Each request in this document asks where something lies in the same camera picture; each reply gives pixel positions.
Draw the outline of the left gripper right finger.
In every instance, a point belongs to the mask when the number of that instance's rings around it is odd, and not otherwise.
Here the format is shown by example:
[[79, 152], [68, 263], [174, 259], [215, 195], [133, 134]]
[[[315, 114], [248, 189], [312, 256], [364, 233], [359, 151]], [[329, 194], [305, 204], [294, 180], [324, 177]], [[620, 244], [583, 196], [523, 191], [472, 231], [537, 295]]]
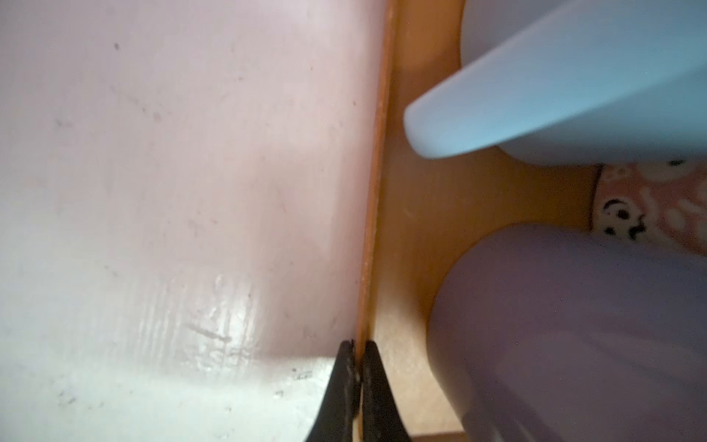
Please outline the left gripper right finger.
[[411, 442], [401, 420], [377, 344], [367, 341], [362, 363], [362, 440]]

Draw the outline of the brown wooden tray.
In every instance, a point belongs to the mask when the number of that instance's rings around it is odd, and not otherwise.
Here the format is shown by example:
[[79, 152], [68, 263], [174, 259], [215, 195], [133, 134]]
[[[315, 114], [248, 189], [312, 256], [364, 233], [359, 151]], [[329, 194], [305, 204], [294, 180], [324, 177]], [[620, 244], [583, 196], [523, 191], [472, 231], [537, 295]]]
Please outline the brown wooden tray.
[[462, 441], [436, 382], [426, 335], [436, 293], [458, 257], [499, 228], [589, 227], [595, 166], [538, 167], [498, 148], [428, 160], [403, 130], [406, 107], [460, 69], [461, 1], [391, 1], [385, 9], [357, 342], [381, 353], [416, 441]]

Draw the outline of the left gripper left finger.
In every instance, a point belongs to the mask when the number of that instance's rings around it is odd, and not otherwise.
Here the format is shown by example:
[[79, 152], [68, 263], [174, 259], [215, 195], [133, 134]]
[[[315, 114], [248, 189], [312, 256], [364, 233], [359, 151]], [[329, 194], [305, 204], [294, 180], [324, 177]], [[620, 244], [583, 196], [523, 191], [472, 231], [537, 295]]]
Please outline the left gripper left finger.
[[359, 406], [360, 375], [355, 358], [355, 341], [343, 341], [306, 441], [352, 442]]

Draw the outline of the light blue mug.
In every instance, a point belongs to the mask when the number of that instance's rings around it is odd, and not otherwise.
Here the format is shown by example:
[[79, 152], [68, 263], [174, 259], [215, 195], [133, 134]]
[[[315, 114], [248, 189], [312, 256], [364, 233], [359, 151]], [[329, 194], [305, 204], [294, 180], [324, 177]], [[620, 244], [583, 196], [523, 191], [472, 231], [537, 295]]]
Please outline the light blue mug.
[[425, 158], [536, 165], [704, 158], [703, 1], [469, 1], [461, 68], [404, 113]]

